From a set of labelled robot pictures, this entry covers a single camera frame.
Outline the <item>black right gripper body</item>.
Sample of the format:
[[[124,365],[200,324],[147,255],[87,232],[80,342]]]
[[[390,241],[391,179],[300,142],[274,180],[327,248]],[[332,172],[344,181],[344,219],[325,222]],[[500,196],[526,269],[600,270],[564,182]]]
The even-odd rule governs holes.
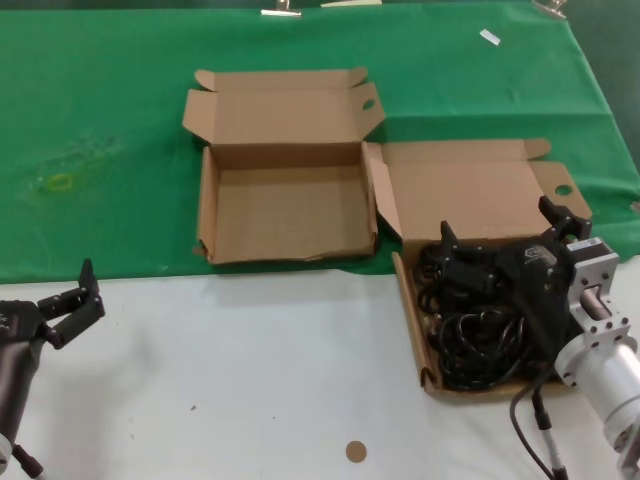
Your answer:
[[[495,267],[523,314],[535,343],[554,361],[567,342],[568,273],[558,264],[560,243],[542,235],[498,248]]]

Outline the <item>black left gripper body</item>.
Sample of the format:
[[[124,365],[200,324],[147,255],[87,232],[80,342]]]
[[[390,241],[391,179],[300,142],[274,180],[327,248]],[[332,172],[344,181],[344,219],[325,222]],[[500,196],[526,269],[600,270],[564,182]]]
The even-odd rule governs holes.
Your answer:
[[[1,348],[45,340],[46,319],[28,301],[1,301]]]

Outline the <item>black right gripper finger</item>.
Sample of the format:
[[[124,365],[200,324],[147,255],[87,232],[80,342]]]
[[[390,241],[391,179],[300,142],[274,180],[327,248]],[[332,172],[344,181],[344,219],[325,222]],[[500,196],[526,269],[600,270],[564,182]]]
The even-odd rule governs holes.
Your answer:
[[[540,235],[544,241],[567,244],[590,237],[591,221],[575,215],[568,207],[553,203],[548,196],[542,196],[538,208],[549,223],[549,228]]]
[[[495,267],[497,249],[460,244],[447,221],[440,223],[440,232],[440,310],[469,311],[496,304],[500,298]]]

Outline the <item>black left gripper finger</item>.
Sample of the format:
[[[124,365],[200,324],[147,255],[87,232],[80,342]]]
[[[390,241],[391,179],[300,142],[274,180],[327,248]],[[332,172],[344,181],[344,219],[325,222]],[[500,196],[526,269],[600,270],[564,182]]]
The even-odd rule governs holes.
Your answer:
[[[105,308],[92,261],[86,258],[74,289],[37,302],[44,318],[39,333],[62,349],[105,316]]]

